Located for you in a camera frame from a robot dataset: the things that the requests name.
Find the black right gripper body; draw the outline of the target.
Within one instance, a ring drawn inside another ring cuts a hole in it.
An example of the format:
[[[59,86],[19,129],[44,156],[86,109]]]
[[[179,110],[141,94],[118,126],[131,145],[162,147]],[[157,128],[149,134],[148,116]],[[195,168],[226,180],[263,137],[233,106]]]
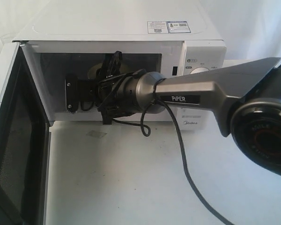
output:
[[[125,117],[140,113],[141,107],[136,100],[136,85],[145,74],[146,70],[141,69],[111,76],[99,82],[97,109],[102,117]]]

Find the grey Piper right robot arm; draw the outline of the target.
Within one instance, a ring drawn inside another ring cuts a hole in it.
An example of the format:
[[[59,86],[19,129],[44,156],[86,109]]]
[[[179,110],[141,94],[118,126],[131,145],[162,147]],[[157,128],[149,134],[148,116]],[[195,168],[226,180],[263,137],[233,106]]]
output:
[[[166,78],[138,70],[94,86],[99,112],[119,118],[165,107],[211,111],[222,136],[257,165],[281,176],[281,60],[270,57]]]

